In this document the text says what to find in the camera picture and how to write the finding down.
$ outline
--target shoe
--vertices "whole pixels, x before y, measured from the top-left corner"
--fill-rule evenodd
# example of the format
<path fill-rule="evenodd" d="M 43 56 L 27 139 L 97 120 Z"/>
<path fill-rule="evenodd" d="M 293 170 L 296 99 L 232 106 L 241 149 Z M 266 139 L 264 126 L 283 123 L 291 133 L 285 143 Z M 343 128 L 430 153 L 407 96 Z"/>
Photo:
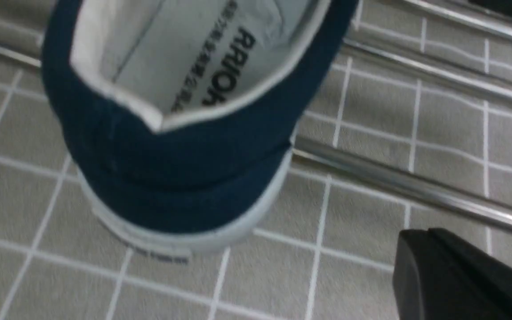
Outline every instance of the shoe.
<path fill-rule="evenodd" d="M 42 75 L 93 213 L 171 261 L 247 236 L 356 0 L 59 0 Z"/>

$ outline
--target metal rack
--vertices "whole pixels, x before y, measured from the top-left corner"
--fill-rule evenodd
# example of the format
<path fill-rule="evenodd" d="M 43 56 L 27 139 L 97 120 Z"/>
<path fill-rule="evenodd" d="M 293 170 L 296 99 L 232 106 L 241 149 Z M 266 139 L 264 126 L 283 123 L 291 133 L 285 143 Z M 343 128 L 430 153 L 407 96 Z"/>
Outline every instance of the metal rack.
<path fill-rule="evenodd" d="M 378 1 L 512 43 L 512 20 L 443 0 Z M 345 39 L 341 53 L 361 57 L 425 81 L 512 108 L 512 83 L 485 73 L 471 71 L 409 49 L 362 38 L 360 35 Z M 38 56 L 20 52 L 8 44 L 0 43 L 0 57 L 23 67 L 40 68 Z M 350 180 L 395 196 L 512 232 L 512 207 L 509 205 L 396 170 L 304 137 L 296 140 L 293 160 L 326 172 L 344 175 Z"/>

